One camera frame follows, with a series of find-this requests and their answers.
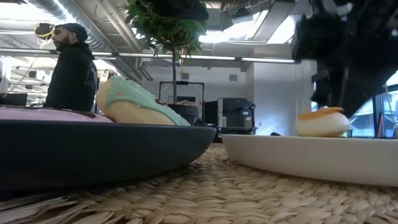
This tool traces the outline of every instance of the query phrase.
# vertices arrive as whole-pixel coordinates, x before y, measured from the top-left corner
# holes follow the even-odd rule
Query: white plate
[[[314,179],[398,187],[398,141],[223,135],[229,157],[258,169]]]

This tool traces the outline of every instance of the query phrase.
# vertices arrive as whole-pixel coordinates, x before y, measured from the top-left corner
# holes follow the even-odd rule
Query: glazed donut
[[[297,116],[296,132],[307,137],[340,137],[350,127],[342,108],[322,108]]]
[[[96,102],[117,123],[190,125],[138,83],[116,75],[100,86]]]

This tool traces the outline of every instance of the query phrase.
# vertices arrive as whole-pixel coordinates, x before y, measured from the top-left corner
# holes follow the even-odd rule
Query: man
[[[98,75],[93,63],[94,56],[85,43],[87,38],[86,30],[79,24],[55,27],[52,39],[60,56],[44,107],[91,111]]]

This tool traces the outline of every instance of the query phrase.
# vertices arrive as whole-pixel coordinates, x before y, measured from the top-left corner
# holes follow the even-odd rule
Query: beard
[[[70,39],[69,37],[65,37],[63,40],[54,43],[54,45],[57,47],[57,51],[61,51],[64,47],[68,47],[70,45]]]

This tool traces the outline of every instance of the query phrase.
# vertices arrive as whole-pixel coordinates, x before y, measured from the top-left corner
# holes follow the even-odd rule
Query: table
[[[257,170],[219,147],[188,167],[135,184],[0,202],[0,223],[398,223],[395,188]]]

